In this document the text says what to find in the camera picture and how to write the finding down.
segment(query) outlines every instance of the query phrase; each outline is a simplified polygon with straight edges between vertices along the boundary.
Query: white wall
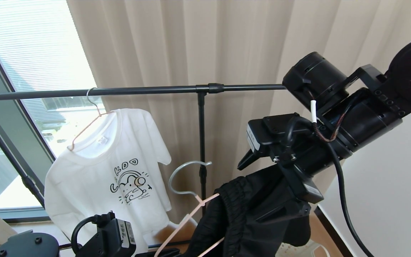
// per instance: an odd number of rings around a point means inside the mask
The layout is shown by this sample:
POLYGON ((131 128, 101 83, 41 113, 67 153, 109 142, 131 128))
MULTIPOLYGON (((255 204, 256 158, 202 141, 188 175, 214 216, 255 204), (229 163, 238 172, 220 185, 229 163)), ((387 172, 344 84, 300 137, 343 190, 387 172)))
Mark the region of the white wall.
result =
MULTIPOLYGON (((352 223, 375 257, 411 256, 411 114, 344 164, 352 223)), ((341 212, 337 180, 320 207, 355 256, 365 256, 341 212)))

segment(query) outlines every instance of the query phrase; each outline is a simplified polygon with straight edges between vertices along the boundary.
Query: white t-shirt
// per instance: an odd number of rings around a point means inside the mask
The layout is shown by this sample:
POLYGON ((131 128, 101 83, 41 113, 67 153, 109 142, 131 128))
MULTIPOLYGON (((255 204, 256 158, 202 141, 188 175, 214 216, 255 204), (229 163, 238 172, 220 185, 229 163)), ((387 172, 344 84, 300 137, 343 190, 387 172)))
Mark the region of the white t-shirt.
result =
MULTIPOLYGON (((149 112, 118 109, 90 136, 58 156, 47 173, 45 210, 67 236, 79 221, 109 211, 132 225, 136 253, 147 252, 142 235, 169 223, 171 204, 159 171, 171 156, 149 112)), ((85 244, 96 225, 84 226, 85 244)))

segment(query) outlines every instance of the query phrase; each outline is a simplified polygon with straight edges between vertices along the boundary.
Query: hanger hook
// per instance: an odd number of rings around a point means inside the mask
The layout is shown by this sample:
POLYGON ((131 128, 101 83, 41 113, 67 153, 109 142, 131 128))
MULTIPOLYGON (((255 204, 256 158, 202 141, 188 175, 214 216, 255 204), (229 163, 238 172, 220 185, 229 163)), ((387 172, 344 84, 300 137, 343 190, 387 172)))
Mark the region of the hanger hook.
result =
POLYGON ((92 88, 88 89, 88 91, 87 91, 87 99, 88 99, 88 101, 91 102, 94 106, 96 106, 96 109, 98 110, 98 113, 99 113, 99 115, 101 116, 101 111, 99 110, 98 105, 95 104, 95 103, 93 103, 93 102, 90 100, 90 97, 88 96, 88 94, 90 93, 90 91, 91 91, 92 89, 94 89, 94 88, 97 88, 97 87, 92 87, 92 88))
POLYGON ((193 191, 177 191, 177 190, 173 189, 173 187, 172 187, 172 180, 174 179, 174 177, 176 176, 176 174, 177 174, 181 169, 183 169, 184 167, 186 167, 186 166, 188 166, 188 165, 190 165, 190 164, 194 164, 194 163, 201 164, 201 165, 204 165, 204 166, 207 166, 207 165, 212 164, 211 161, 209 161, 209 162, 189 161, 189 162, 186 162, 186 163, 178 166, 178 168, 172 173, 171 177, 169 178, 169 184, 168 184, 168 185, 169 185, 169 189, 170 189, 172 192, 174 192, 174 193, 176 193, 176 194, 192 194, 192 195, 194 195, 194 196, 197 196, 197 195, 198 195, 197 193, 195 193, 195 192, 193 192, 193 191))

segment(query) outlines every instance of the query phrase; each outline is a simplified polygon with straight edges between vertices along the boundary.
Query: clothing rack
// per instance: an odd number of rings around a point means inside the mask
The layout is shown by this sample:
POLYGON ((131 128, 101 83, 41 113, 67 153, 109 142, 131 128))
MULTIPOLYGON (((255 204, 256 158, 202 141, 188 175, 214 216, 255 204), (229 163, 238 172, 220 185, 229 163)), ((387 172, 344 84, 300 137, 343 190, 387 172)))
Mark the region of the clothing rack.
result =
MULTIPOLYGON (((286 89, 281 84, 259 84, 259 85, 231 85, 210 83, 207 85, 196 86, 155 86, 155 87, 122 87, 122 88, 97 88, 89 92, 90 96, 110 96, 110 95, 151 95, 151 94, 176 94, 176 93, 196 93, 198 96, 199 106, 199 153, 202 162, 206 162, 206 145, 205 145, 205 121, 204 121, 204 106, 205 97, 207 94, 217 94, 225 91, 259 91, 259 90, 282 90, 286 89)), ((0 93, 0 100, 20 100, 33 98, 51 98, 51 97, 71 97, 71 96, 86 96, 87 89, 78 90, 55 90, 55 91, 27 91, 27 92, 9 92, 0 93)), ((19 158, 10 151, 10 148, 4 142, 0 135, 0 148, 6 154, 7 158, 13 164, 18 174, 21 175, 26 187, 44 206, 44 197, 40 190, 36 188, 36 184, 30 179, 23 169, 23 164, 19 158)), ((206 197, 206 178, 207 168, 201 165, 199 168, 199 177, 201 179, 201 198, 206 197)), ((202 214, 206 211, 206 207, 202 207, 202 214)))

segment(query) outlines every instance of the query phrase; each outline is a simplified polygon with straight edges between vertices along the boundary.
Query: white cable connector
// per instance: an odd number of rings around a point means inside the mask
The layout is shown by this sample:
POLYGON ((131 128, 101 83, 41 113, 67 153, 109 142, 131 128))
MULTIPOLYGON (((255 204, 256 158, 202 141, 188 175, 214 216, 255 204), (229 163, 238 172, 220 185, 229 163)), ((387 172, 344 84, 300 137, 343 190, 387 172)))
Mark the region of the white cable connector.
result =
POLYGON ((310 113, 312 114, 312 122, 316 123, 316 101, 310 101, 310 113))

